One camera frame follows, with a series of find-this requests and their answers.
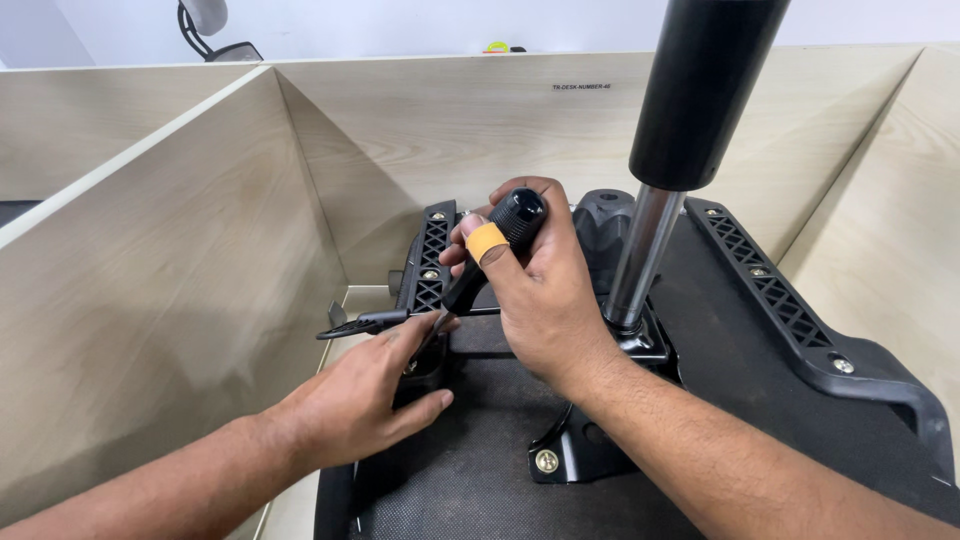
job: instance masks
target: tan bandage on thumb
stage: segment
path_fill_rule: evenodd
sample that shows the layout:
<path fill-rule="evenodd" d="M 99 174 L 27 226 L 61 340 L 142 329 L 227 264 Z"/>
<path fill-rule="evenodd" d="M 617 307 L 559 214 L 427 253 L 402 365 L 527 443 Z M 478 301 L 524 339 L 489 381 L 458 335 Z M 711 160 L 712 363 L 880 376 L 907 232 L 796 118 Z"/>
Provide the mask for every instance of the tan bandage on thumb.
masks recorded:
<path fill-rule="evenodd" d="M 477 227 L 470 233 L 470 236 L 467 236 L 467 251 L 473 256 L 473 260 L 479 263 L 483 255 L 492 247 L 509 243 L 503 237 L 503 233 L 496 227 L 496 224 L 491 221 Z"/>

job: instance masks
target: yellow object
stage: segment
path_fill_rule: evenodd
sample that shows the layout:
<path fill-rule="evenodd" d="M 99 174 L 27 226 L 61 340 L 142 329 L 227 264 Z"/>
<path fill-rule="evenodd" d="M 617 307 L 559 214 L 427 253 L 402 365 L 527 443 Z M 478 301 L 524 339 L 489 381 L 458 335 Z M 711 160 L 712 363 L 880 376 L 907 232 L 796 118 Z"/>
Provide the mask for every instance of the yellow object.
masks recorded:
<path fill-rule="evenodd" d="M 495 223 L 485 223 L 477 227 L 476 230 L 467 237 L 467 251 L 470 252 L 474 260 L 480 262 L 480 258 L 482 258 L 490 248 L 508 243 Z"/>
<path fill-rule="evenodd" d="M 507 52 L 510 52 L 510 47 L 508 47 L 507 44 L 504 43 L 503 41 L 494 41 L 490 45 L 487 45 L 487 52 L 488 53 L 493 53 L 493 52 L 507 53 Z"/>

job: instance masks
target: screwdriver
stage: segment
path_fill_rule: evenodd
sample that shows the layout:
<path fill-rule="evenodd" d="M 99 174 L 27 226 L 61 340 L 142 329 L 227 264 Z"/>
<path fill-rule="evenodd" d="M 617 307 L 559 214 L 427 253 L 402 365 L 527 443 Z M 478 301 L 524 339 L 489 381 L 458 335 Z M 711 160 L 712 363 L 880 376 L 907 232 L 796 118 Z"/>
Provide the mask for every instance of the screwdriver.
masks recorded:
<path fill-rule="evenodd" d="M 546 220 L 546 204 L 543 203 L 537 191 L 529 187 L 515 187 L 493 207 L 489 219 L 506 237 L 514 255 L 519 257 L 530 251 L 540 226 Z M 450 284 L 440 300 L 440 318 L 434 323 L 430 333 L 420 343 L 414 355 L 410 357 L 410 362 L 407 364 L 408 372 L 413 371 L 417 357 L 437 337 L 447 322 L 454 316 L 470 311 L 473 301 L 485 284 L 487 284 L 487 275 L 480 269 L 477 261 L 468 254 L 464 272 Z"/>

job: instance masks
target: screwdriver handle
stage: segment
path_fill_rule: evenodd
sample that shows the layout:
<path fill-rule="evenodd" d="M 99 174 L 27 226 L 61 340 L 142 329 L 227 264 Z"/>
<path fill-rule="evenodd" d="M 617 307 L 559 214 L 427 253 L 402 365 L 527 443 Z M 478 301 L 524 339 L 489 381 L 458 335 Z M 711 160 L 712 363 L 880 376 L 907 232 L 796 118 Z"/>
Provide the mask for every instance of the screwdriver handle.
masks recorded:
<path fill-rule="evenodd" d="M 530 251 L 543 221 L 546 204 L 537 191 L 529 187 L 515 187 L 490 212 L 490 220 L 507 238 L 514 255 Z M 447 311 L 463 315 L 473 307 L 480 289 L 487 284 L 487 275 L 473 257 L 467 255 L 464 272 L 444 293 L 441 303 Z"/>

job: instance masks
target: forearm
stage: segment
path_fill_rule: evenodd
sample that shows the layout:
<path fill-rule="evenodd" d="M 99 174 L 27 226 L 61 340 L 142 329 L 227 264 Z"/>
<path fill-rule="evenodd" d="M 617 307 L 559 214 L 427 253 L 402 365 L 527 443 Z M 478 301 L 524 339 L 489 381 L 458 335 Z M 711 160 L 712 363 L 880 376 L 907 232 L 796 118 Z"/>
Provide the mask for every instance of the forearm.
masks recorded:
<path fill-rule="evenodd" d="M 286 436 L 269 416 L 240 418 L 0 530 L 0 540 L 223 537 L 308 472 Z"/>
<path fill-rule="evenodd" d="M 565 393 L 711 538 L 956 538 L 612 354 Z"/>

